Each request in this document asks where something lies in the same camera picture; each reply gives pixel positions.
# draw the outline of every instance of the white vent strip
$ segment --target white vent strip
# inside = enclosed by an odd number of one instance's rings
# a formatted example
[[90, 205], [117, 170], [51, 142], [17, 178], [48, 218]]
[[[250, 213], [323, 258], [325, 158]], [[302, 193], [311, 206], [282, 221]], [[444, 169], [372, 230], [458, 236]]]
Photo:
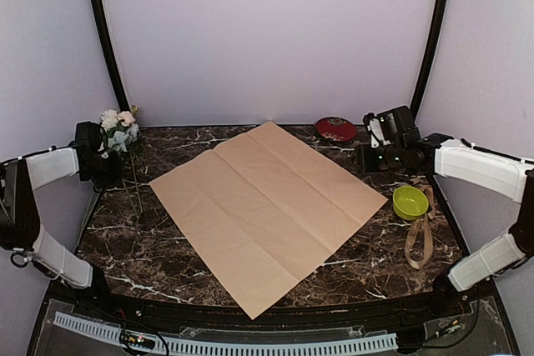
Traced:
[[[116, 324], [95, 323], [61, 312], [56, 312], [53, 324], [100, 342], [120, 346], [118, 338], [121, 328]], [[335, 342], [281, 345], [201, 342], [166, 336], [164, 338], [170, 354], [193, 356], [353, 356], [398, 348], [394, 333]], [[157, 337], [154, 339], [156, 347], [152, 353], [165, 354], [161, 340]]]

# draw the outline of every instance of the white wall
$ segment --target white wall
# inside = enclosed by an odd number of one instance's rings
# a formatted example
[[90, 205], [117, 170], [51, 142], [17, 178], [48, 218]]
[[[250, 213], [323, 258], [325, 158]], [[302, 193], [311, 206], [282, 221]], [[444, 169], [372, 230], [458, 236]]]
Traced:
[[[534, 2], [449, 0], [418, 124], [534, 157]], [[516, 221], [518, 207], [469, 183], [442, 179], [471, 249]], [[497, 279], [523, 354], [534, 354], [534, 263]]]
[[[0, 160], [66, 145], [76, 123], [115, 106], [89, 0], [0, 0]], [[48, 230], [73, 248], [90, 186], [70, 178], [37, 193]], [[47, 288], [0, 249], [1, 355], [26, 348]]]
[[144, 125], [359, 122], [411, 99], [435, 0], [105, 0]]

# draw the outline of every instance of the flower stem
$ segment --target flower stem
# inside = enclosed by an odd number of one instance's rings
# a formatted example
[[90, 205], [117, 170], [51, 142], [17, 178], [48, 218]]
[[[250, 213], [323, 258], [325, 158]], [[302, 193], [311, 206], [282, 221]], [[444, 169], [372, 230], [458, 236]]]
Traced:
[[133, 181], [135, 182], [135, 191], [137, 192], [137, 200], [139, 201], [139, 213], [143, 212], [143, 204], [141, 203], [141, 194], [139, 193], [139, 185], [137, 184], [137, 174], [135, 173], [134, 154], [130, 149], [130, 161], [132, 162]]
[[124, 190], [126, 191], [126, 196], [128, 196], [128, 200], [130, 201], [130, 204], [132, 205], [132, 209], [133, 209], [133, 212], [135, 213], [135, 217], [137, 220], [139, 220], [137, 209], [135, 207], [134, 201], [132, 200], [132, 197], [130, 196], [130, 192], [128, 191], [128, 187], [126, 186], [126, 182], [124, 182], [124, 179], [123, 179], [123, 186], [124, 186]]

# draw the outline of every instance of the beige ribbon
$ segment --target beige ribbon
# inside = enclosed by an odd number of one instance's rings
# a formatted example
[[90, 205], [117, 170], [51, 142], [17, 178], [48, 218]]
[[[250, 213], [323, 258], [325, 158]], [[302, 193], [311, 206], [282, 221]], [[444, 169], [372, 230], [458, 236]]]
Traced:
[[[420, 190], [426, 194], [431, 210], [428, 213], [425, 213], [423, 217], [419, 217], [412, 223], [410, 232], [406, 237], [406, 243], [404, 245], [404, 255], [406, 256], [406, 260], [408, 260], [408, 264], [416, 270], [421, 270], [425, 266], [426, 262], [430, 260], [432, 253], [434, 252], [434, 239], [432, 238], [431, 226], [428, 223], [428, 219], [433, 219], [436, 216], [434, 190], [430, 185], [424, 185], [420, 188]], [[413, 258], [411, 258], [410, 253], [414, 247], [414, 244], [416, 243], [417, 234], [421, 229], [421, 225], [423, 227], [423, 233], [425, 236], [423, 259], [416, 262]]]

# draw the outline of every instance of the red plate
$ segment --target red plate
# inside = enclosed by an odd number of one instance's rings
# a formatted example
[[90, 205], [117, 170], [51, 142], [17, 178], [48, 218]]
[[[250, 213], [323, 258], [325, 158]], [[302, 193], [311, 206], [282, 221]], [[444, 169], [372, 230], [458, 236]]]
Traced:
[[326, 117], [315, 123], [317, 133], [330, 141], [347, 142], [356, 136], [356, 127], [344, 118]]

